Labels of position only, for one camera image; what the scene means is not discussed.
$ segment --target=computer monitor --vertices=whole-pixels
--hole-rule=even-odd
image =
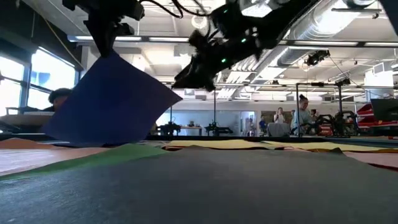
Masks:
[[[374,117],[379,121],[398,121],[398,100],[371,99]]]

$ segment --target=person's hair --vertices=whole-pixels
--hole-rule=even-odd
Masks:
[[[58,90],[54,90],[49,95],[49,102],[54,104],[55,99],[61,96],[69,96],[72,93],[71,89],[68,88],[59,88]]]
[[[308,100],[308,98],[305,97],[305,96],[303,96],[302,94],[299,96],[299,98],[300,98],[300,101],[299,101],[300,103],[302,103],[302,102]]]

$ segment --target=green fabric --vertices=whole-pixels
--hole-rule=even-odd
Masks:
[[[27,170],[24,172],[19,172],[16,174],[4,175],[0,177],[0,180],[11,180],[11,179],[24,178],[24,177],[32,177],[36,175],[49,174],[77,167],[118,164],[133,159],[140,159],[143,157],[156,156],[165,153],[168,152],[163,149],[152,146],[145,146],[139,144],[125,144],[123,146],[119,146],[114,149],[110,149],[108,151],[93,154],[90,156],[56,162],[53,164],[49,164],[47,166],[39,167],[32,170]]]

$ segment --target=ceiling pipe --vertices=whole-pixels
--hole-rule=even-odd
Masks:
[[[364,9],[374,2],[376,0],[324,0],[295,27],[291,28],[285,39],[330,39],[360,15],[359,12],[333,12],[333,8]],[[258,70],[261,70],[261,72],[259,72],[257,77],[267,77],[267,79],[272,80],[286,70],[286,68],[272,67],[289,67],[308,54],[309,51],[309,49],[276,47],[274,50],[268,52],[267,57],[258,67]]]

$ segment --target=yellow fabric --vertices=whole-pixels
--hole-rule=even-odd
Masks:
[[[273,141],[264,141],[265,143],[271,144],[273,146],[282,146],[282,147],[297,147],[305,150],[316,150],[316,149],[335,149],[340,148],[342,151],[351,151],[351,152],[398,152],[397,149],[390,148],[381,148],[381,147],[367,147],[367,146],[354,146],[349,144],[336,144],[332,142],[310,142],[310,143],[286,143],[286,142],[273,142]]]
[[[201,146],[213,149],[248,149],[248,148],[266,148],[267,144],[248,142],[245,140],[225,140],[225,141],[171,141],[166,148]]]

